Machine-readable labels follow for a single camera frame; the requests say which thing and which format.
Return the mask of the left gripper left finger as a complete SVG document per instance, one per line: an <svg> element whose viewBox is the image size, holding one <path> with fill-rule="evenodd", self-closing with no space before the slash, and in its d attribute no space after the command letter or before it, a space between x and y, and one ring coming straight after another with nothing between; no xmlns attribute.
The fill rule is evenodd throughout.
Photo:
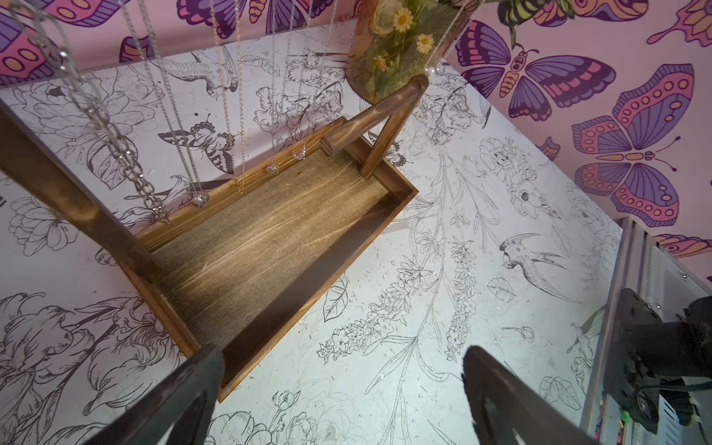
<svg viewBox="0 0 712 445"><path fill-rule="evenodd" d="M203 444L224 377L224 357L201 348L89 444Z"/></svg>

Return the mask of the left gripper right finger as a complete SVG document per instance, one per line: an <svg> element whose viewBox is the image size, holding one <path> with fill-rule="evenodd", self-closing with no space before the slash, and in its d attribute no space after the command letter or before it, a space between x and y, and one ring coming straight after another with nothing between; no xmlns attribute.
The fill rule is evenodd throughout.
<svg viewBox="0 0 712 445"><path fill-rule="evenodd" d="M595 444L480 346L467 349L462 379L481 444Z"/></svg>

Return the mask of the wooden jewelry display stand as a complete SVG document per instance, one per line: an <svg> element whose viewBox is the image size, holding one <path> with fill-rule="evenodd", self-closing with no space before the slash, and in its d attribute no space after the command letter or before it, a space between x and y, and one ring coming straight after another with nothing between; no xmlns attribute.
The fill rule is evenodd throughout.
<svg viewBox="0 0 712 445"><path fill-rule="evenodd" d="M225 399L416 196L385 155L428 88L424 75L340 118L203 208L131 234L8 108L1 169L115 259L187 356L222 351Z"/></svg>

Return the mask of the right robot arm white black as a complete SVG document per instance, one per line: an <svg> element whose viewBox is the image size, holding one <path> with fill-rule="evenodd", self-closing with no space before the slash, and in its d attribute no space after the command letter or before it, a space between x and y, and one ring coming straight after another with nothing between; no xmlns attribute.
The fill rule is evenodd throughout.
<svg viewBox="0 0 712 445"><path fill-rule="evenodd" d="M659 397L691 393L683 378L711 378L711 298L694 300L680 321L665 322L631 289L614 310L604 392L633 422L656 434Z"/></svg>

